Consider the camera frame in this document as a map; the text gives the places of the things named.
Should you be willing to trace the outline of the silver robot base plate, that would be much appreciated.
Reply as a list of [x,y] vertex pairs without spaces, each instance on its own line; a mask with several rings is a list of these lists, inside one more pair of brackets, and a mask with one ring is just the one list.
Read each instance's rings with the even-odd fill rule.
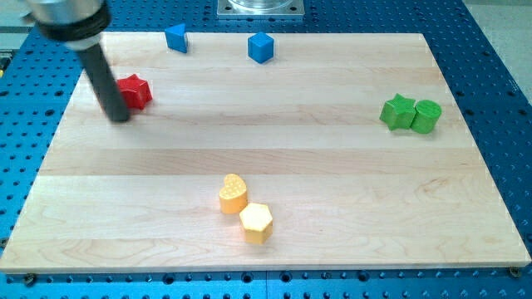
[[305,8],[303,0],[218,0],[216,14],[225,19],[300,18]]

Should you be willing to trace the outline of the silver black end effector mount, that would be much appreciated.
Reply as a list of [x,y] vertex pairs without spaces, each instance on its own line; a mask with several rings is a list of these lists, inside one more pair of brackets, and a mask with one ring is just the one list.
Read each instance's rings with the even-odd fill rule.
[[106,0],[26,0],[41,34],[84,51],[101,40],[111,23]]

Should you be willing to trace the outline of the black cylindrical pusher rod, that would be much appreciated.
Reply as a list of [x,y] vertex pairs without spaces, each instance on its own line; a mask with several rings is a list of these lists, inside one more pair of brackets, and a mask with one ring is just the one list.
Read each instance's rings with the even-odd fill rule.
[[130,119],[130,111],[121,95],[115,77],[99,43],[87,49],[76,51],[99,106],[107,119],[114,123]]

